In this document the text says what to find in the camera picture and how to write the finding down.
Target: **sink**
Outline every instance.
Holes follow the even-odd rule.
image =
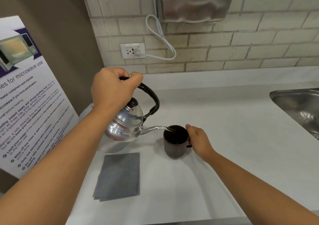
[[[319,140],[319,88],[274,91],[270,98]]]

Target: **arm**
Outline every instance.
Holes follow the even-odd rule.
[[[186,125],[193,149],[217,173],[254,225],[315,225],[319,217],[281,191],[219,155],[206,133]]]
[[[103,132],[143,76],[104,68],[91,88],[94,109],[0,200],[0,224],[65,224]]]

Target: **outlet cover plate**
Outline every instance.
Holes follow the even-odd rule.
[[[145,43],[120,44],[122,59],[144,59],[145,56],[136,56],[134,51],[139,50],[145,54]]]

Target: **hand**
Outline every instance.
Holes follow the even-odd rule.
[[[212,155],[216,153],[213,149],[209,139],[203,129],[186,125],[188,131],[190,142],[193,146],[195,153],[205,162],[211,159]]]
[[[91,87],[94,109],[118,112],[132,98],[134,90],[141,84],[143,75],[133,72],[130,77],[123,68],[103,68],[94,77]]]

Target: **mug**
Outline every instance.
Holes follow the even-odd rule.
[[[173,125],[169,126],[175,133],[165,130],[163,133],[164,137],[164,150],[168,157],[172,159],[181,158],[187,148],[191,148],[189,145],[189,135],[184,127]]]

